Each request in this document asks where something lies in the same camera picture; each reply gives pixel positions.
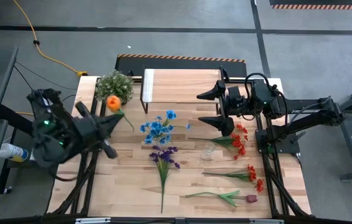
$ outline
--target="black bracket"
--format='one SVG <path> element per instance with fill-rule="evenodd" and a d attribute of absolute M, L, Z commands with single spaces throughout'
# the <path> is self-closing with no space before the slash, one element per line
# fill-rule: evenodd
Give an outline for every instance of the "black bracket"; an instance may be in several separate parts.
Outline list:
<path fill-rule="evenodd" d="M 258 129 L 255 132 L 256 142 L 257 142 L 257 150 L 260 153 L 274 153 L 277 151 L 278 153 L 289 153 L 295 154 L 300 153 L 298 139 L 303 136 L 305 133 L 300 133 L 296 135 L 295 133 L 287 135 L 284 139 L 279 139 L 275 142 L 274 147 L 267 143 L 267 131 L 265 129 Z"/>

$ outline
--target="clear glass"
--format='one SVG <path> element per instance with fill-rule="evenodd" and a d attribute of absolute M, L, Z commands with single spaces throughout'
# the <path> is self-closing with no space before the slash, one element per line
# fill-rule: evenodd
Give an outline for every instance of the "clear glass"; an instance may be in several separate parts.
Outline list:
<path fill-rule="evenodd" d="M 202 150 L 201 159 L 204 161 L 212 160 L 212 152 L 215 150 L 215 144 L 208 142 L 205 144 L 204 149 Z"/>

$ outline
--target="cable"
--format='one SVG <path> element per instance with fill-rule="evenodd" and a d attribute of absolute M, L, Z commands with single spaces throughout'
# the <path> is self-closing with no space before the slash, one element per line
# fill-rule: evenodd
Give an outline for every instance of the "cable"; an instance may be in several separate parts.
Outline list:
<path fill-rule="evenodd" d="M 41 79 L 46 80 L 46 81 L 50 82 L 50 83 L 53 84 L 53 85 L 57 85 L 57 86 L 59 86 L 59 87 L 62 87 L 62 88 L 64 88 L 64 89 L 67 89 L 67 90 L 77 90 L 76 88 L 68 88 L 68 87 L 65 87 L 65 86 L 56 84 L 56 83 L 54 83 L 54 82 L 52 82 L 52 81 L 50 81 L 50 80 L 44 78 L 43 76 L 39 75 L 38 73 L 32 71 L 31 69 L 25 67 L 25 66 L 24 66 L 23 64 L 21 64 L 20 62 L 16 61 L 16 63 L 19 64 L 21 67 L 25 68 L 26 70 L 30 71 L 30 72 L 33 73 L 34 75 L 37 75 L 37 76 L 40 77 Z"/>
<path fill-rule="evenodd" d="M 246 90 L 246 96 L 247 99 L 250 99 L 251 95 L 249 94 L 248 91 L 248 79 L 254 75 L 259 75 L 261 77 L 264 78 L 264 81 L 266 82 L 267 88 L 269 89 L 270 92 L 272 92 L 273 94 L 275 94 L 275 96 L 277 96 L 276 92 L 271 88 L 269 80 L 267 79 L 267 77 L 265 75 L 263 75 L 262 73 L 259 72 L 254 72 L 249 74 L 246 78 L 245 78 L 245 82 L 244 82 L 244 86 L 245 86 L 245 90 Z M 287 100 L 285 99 L 285 96 L 283 93 L 281 93 L 280 91 L 278 91 L 278 93 L 281 95 L 282 97 L 282 101 L 284 102 L 284 106 L 285 106 L 285 124 L 288 124 L 288 105 L 287 105 Z"/>
<path fill-rule="evenodd" d="M 328 100 L 330 100 L 330 99 L 331 99 L 331 96 L 329 96 L 329 97 L 323 102 L 323 104 L 326 103 L 326 102 L 327 102 Z M 292 119 L 289 121 L 288 126 L 294 121 L 294 119 L 295 119 L 298 115 L 300 115 L 301 113 L 303 113 L 303 111 L 305 111 L 305 110 L 307 110 L 307 109 L 309 109 L 309 108 L 312 108 L 312 107 L 314 107 L 314 106 L 321 105 L 321 104 L 322 104 L 322 103 L 314 103 L 314 104 L 312 104 L 312 105 L 308 105 L 308 106 L 304 107 L 304 108 L 301 109 L 297 114 L 295 114 L 294 117 L 292 117 Z"/>
<path fill-rule="evenodd" d="M 53 62 L 59 63 L 60 65 L 63 65 L 63 66 L 65 66 L 65 67 L 69 68 L 70 70 L 72 70 L 73 72 L 75 72 L 79 77 L 82 76 L 82 75 L 87 75 L 87 74 L 88 74 L 86 71 L 77 71 L 77 70 L 75 70 L 74 68 L 72 68 L 71 66 L 67 65 L 66 63 L 61 62 L 61 61 L 59 61 L 59 60 L 56 60 L 56 59 L 54 59 L 54 58 L 51 58 L 51 57 L 49 57 L 49 56 L 46 56 L 44 53 L 42 53 L 42 51 L 41 51 L 40 48 L 39 48 L 40 42 L 38 41 L 37 34 L 35 33 L 35 30 L 34 30 L 34 26 L 31 24 L 31 21 L 29 20 L 27 14 L 26 14 L 26 13 L 24 12 L 24 10 L 21 8 L 21 6 L 19 5 L 19 3 L 17 3 L 16 0 L 13 0 L 13 1 L 14 1 L 14 4 L 16 4 L 17 7 L 20 9 L 20 11 L 23 13 L 25 19 L 27 19 L 27 22 L 28 22 L 29 26 L 31 27 L 32 33 L 33 33 L 33 35 L 34 35 L 34 44 L 35 44 L 35 46 L 37 47 L 38 52 L 41 54 L 41 56 L 43 56 L 43 57 L 46 58 L 46 59 L 49 59 L 49 60 L 51 60 L 51 61 L 53 61 Z"/>
<path fill-rule="evenodd" d="M 62 99 L 62 102 L 64 102 L 66 99 L 68 99 L 68 98 L 71 97 L 71 96 L 76 96 L 76 94 L 69 95 L 68 97 Z"/>
<path fill-rule="evenodd" d="M 28 113 L 28 112 L 16 112 L 16 113 L 21 115 L 35 116 L 33 113 Z"/>
<path fill-rule="evenodd" d="M 300 165 L 300 169 L 303 170 L 303 168 L 302 168 L 302 163 L 301 163 L 301 161 L 300 161 L 300 159 L 299 159 L 299 156 L 297 156 L 296 153 L 291 153 L 291 155 L 293 155 L 293 156 L 298 160 L 299 165 Z"/>
<path fill-rule="evenodd" d="M 72 177 L 71 179 L 65 179 L 65 178 L 62 178 L 62 177 L 59 177 L 58 175 L 56 175 L 53 170 L 52 170 L 53 166 L 49 167 L 47 170 L 49 172 L 49 175 L 51 177 L 53 177 L 54 179 L 56 180 L 59 180 L 59 181 L 64 181 L 64 182 L 69 182 L 69 181 L 74 181 L 74 180 L 77 180 L 78 177 Z"/>
<path fill-rule="evenodd" d="M 24 79 L 24 81 L 27 83 L 27 85 L 29 86 L 29 88 L 31 89 L 31 91 L 33 91 L 31 85 L 28 83 L 28 81 L 25 79 L 25 77 L 22 75 L 22 73 L 20 72 L 20 70 L 14 66 L 14 68 L 19 72 L 19 74 L 21 75 L 21 77 Z"/>

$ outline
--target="yellow cable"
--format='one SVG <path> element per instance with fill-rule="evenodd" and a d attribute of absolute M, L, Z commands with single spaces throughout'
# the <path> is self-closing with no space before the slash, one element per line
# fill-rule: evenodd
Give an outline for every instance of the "yellow cable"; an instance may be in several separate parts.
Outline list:
<path fill-rule="evenodd" d="M 16 112 L 17 114 L 33 116 L 34 114 L 28 112 Z"/>
<path fill-rule="evenodd" d="M 17 7 L 21 10 L 21 12 L 24 14 L 24 17 L 27 19 L 27 22 L 28 22 L 29 26 L 30 26 L 31 29 L 32 29 L 32 33 L 34 34 L 34 40 L 38 41 L 37 34 L 35 33 L 35 30 L 34 30 L 34 26 L 32 26 L 31 21 L 29 20 L 27 14 L 24 12 L 24 10 L 22 10 L 21 6 L 19 5 L 19 3 L 17 3 L 16 0 L 13 0 L 13 1 L 14 1 L 14 3 L 17 5 Z M 72 70 L 73 72 L 75 72 L 79 77 L 82 76 L 82 75 L 87 75 L 87 74 L 88 74 L 88 72 L 86 72 L 86 71 L 76 71 L 74 68 L 72 68 L 71 66 L 67 65 L 66 63 L 61 62 L 61 61 L 59 61 L 59 60 L 56 60 L 56 59 L 54 59 L 54 58 L 51 58 L 51 57 L 49 57 L 49 56 L 46 56 L 44 53 L 42 53 L 42 51 L 40 50 L 38 44 L 35 44 L 35 46 L 37 47 L 39 53 L 40 53 L 43 57 L 45 57 L 45 58 L 47 58 L 47 59 L 49 59 L 49 60 L 51 60 L 51 61 L 54 61 L 54 62 L 56 62 L 56 63 L 59 63 L 60 65 L 63 65 L 63 66 L 65 66 L 65 67 L 69 68 L 70 70 Z"/>

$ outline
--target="plastic bottle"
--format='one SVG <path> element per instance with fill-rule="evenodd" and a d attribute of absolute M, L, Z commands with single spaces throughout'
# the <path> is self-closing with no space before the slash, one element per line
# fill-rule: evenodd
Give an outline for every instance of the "plastic bottle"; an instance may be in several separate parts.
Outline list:
<path fill-rule="evenodd" d="M 0 158 L 23 162 L 28 158 L 28 151 L 12 144 L 3 143 L 0 150 Z"/>

